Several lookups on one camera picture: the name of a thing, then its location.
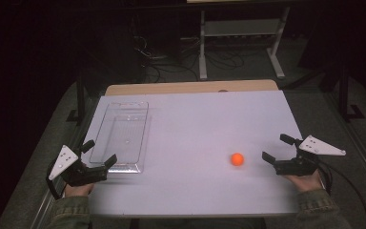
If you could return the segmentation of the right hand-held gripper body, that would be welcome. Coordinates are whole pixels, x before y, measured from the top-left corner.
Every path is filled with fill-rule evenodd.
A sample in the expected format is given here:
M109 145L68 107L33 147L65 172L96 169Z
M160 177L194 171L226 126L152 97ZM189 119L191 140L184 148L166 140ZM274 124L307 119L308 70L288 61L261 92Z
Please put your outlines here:
M300 139L302 143L295 147L296 155L290 160L276 160L275 171L280 176L308 176L319 165L319 156L345 156L346 151L326 143L312 135Z

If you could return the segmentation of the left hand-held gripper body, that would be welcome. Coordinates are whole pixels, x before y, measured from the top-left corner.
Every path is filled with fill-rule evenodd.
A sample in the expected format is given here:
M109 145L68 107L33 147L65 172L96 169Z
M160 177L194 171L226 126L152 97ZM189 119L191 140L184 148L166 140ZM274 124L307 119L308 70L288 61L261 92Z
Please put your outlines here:
M109 169L104 163L101 166L90 168L81 160L80 147L72 150L63 145L57 159L49 168L48 181L62 177L70 186L82 186L106 180Z

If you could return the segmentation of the clear plastic tray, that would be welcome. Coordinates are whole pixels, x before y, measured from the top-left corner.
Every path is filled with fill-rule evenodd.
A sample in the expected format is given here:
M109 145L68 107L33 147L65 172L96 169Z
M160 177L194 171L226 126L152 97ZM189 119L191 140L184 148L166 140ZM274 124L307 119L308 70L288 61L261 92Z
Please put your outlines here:
M114 174L143 172L148 130L148 102L112 102L100 125L91 130L95 145L90 164L105 164L111 157L117 161L110 167Z

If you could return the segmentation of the orange ball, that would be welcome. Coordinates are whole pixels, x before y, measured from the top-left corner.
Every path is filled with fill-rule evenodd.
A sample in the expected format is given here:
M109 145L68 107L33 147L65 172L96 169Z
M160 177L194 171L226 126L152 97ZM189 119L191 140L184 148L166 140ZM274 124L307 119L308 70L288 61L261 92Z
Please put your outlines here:
M234 153L231 155L231 163L233 166L240 166L244 163L244 156L240 153Z

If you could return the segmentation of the person's left hand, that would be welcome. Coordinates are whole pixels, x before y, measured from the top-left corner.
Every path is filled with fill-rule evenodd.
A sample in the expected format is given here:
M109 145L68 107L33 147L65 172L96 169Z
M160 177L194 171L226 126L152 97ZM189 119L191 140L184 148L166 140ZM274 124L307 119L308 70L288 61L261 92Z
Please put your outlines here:
M93 190L94 185L85 184L82 186L70 186L69 184L65 187L66 197L87 197Z

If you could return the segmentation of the person's right hand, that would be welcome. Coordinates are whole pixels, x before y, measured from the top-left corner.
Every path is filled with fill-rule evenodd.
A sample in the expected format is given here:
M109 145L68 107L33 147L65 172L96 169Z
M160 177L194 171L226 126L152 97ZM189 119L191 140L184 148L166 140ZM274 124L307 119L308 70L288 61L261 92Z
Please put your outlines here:
M308 176L285 176L285 178L287 178L301 193L320 190L323 188L318 170L315 170L311 175Z

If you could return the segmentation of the black metal stand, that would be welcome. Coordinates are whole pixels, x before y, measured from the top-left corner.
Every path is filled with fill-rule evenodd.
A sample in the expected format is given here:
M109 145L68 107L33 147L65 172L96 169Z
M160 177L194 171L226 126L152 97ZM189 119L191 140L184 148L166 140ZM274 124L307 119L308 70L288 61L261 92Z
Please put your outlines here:
M340 68L339 78L339 94L338 94L338 109L341 117L349 122L351 119L362 119L364 114L357 107L357 105L348 104L349 95L349 75L345 65Z
M76 125L79 126L83 122L86 114L85 86L84 77L80 67L74 67L74 74L76 76L77 108L70 111L67 120L69 122L75 122Z

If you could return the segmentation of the white metal desk frame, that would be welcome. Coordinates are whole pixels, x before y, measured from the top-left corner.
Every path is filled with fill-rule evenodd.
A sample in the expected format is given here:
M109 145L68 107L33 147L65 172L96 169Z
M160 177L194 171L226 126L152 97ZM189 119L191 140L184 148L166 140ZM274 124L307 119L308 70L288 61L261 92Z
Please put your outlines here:
M283 72L276 53L284 32L290 7L286 7L280 18L274 19L248 19L248 20L222 20L208 21L206 12L201 12L200 21L200 51L199 51L199 79L207 80L207 64L205 54L205 38L217 36L236 35L273 35L274 43L266 52L270 58L275 75L278 79L283 79Z

